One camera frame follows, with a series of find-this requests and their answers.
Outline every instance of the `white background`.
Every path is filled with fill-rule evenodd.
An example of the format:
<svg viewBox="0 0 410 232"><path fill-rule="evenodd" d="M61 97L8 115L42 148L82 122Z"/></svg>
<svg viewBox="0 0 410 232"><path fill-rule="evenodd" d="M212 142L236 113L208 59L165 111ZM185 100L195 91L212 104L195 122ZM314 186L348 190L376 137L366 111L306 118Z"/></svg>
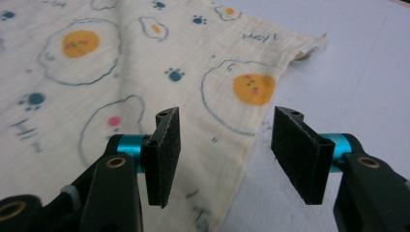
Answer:
<svg viewBox="0 0 410 232"><path fill-rule="evenodd" d="M410 178L410 5L388 0L216 0L329 45L281 77L220 232L337 231L341 174L324 203L307 206L270 150L274 106L305 114L318 133L347 132L365 151Z"/></svg>

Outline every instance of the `white fabric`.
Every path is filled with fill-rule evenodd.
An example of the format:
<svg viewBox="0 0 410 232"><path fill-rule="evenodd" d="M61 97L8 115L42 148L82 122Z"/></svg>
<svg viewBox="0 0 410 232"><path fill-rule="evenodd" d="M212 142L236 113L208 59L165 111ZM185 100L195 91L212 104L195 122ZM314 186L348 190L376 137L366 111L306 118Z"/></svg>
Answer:
<svg viewBox="0 0 410 232"><path fill-rule="evenodd" d="M313 38L206 0L4 1L0 198L51 201L115 133L152 133L179 106L182 151L169 205L146 231L215 231L289 62Z"/></svg>

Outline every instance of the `screw hole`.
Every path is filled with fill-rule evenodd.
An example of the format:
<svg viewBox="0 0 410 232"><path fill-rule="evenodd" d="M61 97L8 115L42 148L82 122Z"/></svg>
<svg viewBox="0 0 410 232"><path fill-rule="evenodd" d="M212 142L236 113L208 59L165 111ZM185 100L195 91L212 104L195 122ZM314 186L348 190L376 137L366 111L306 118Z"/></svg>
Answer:
<svg viewBox="0 0 410 232"><path fill-rule="evenodd" d="M124 163L126 163L124 158L113 158L107 161L105 165L109 168L117 168L124 165Z"/></svg>
<svg viewBox="0 0 410 232"><path fill-rule="evenodd" d="M26 207L24 201L14 201L0 208L0 221L13 218L20 214Z"/></svg>

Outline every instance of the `fried egg print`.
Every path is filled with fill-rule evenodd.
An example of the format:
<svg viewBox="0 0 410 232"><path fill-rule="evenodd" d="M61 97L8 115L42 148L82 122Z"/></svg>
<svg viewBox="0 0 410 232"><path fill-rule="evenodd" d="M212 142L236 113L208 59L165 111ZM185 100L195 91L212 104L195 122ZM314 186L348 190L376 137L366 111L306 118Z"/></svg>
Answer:
<svg viewBox="0 0 410 232"><path fill-rule="evenodd" d="M81 131L78 153L84 166L89 166L105 151L114 134L142 134L141 120L145 102L138 95L106 104L97 109Z"/></svg>
<svg viewBox="0 0 410 232"><path fill-rule="evenodd" d="M48 37L38 63L44 76L59 84L90 85L112 73L120 54L118 26L104 19L87 18Z"/></svg>
<svg viewBox="0 0 410 232"><path fill-rule="evenodd" d="M238 19L241 17L242 14L233 8L224 6L216 7L215 12L217 12L220 15L220 19L222 19L223 21Z"/></svg>
<svg viewBox="0 0 410 232"><path fill-rule="evenodd" d="M274 67L241 61L224 61L202 78L201 96L207 111L228 129L254 136L261 106L275 92Z"/></svg>
<svg viewBox="0 0 410 232"><path fill-rule="evenodd" d="M148 38L157 39L161 42L168 37L168 28L159 23L154 17L140 17L139 23L141 23L142 31Z"/></svg>

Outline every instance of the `black gripper pad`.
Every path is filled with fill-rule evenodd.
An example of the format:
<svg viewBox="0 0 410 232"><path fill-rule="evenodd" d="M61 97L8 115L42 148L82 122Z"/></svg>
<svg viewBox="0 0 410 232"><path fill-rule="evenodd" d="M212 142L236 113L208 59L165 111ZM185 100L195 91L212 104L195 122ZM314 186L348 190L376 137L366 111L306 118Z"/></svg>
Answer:
<svg viewBox="0 0 410 232"><path fill-rule="evenodd" d="M305 203L322 204L335 143L306 125L302 113L276 107L271 148Z"/></svg>
<svg viewBox="0 0 410 232"><path fill-rule="evenodd" d="M181 151L179 108L166 109L156 116L157 129L142 143L142 163L150 205L168 202Z"/></svg>

